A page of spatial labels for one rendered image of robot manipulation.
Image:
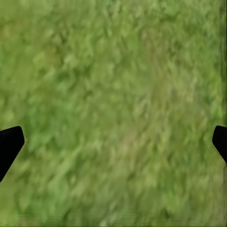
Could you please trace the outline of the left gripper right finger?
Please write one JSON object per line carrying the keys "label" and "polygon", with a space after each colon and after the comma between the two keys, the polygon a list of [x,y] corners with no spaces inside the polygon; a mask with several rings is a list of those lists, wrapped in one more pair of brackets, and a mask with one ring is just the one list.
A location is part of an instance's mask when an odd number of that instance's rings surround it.
{"label": "left gripper right finger", "polygon": [[212,142],[227,163],[227,128],[216,126]]}

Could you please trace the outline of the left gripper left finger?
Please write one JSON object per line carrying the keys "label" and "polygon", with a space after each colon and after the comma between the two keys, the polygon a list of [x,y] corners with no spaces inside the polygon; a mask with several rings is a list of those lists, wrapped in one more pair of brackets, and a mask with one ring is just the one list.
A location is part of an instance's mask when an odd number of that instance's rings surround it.
{"label": "left gripper left finger", "polygon": [[0,131],[0,182],[25,143],[20,126]]}

